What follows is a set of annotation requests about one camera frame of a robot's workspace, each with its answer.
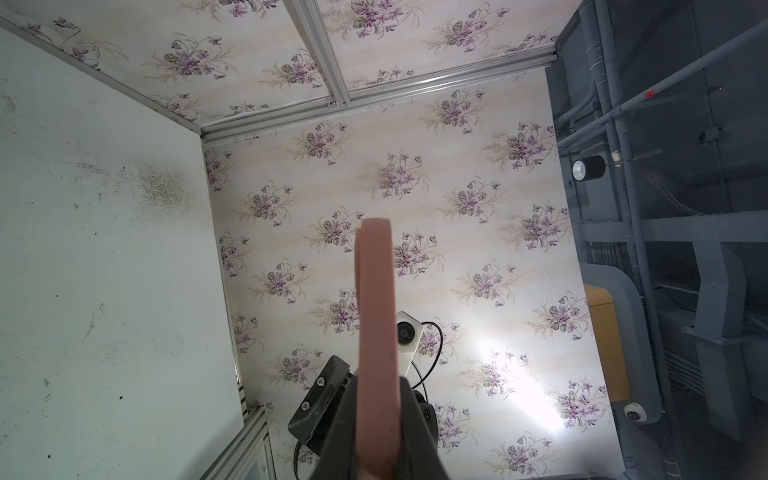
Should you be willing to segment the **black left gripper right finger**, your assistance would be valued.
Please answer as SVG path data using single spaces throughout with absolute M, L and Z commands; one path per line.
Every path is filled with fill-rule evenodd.
M 448 480 L 438 455 L 438 419 L 435 408 L 401 377 L 401 447 L 396 479 Z

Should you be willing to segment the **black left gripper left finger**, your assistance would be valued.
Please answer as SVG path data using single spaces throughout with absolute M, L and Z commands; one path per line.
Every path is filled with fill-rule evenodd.
M 311 480 L 360 478 L 356 454 L 357 391 L 358 378 L 353 376 L 331 422 Z

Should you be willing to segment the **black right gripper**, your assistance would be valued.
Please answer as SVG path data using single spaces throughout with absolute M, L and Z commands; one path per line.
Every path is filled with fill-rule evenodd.
M 314 454 L 321 454 L 351 379 L 349 364 L 332 355 L 289 421 L 290 434 Z

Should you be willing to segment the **pink phone case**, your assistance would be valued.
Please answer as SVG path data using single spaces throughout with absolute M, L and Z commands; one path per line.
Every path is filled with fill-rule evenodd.
M 360 479 L 392 479 L 400 452 L 400 386 L 391 223 L 372 218 L 355 235 L 359 367 L 355 455 Z

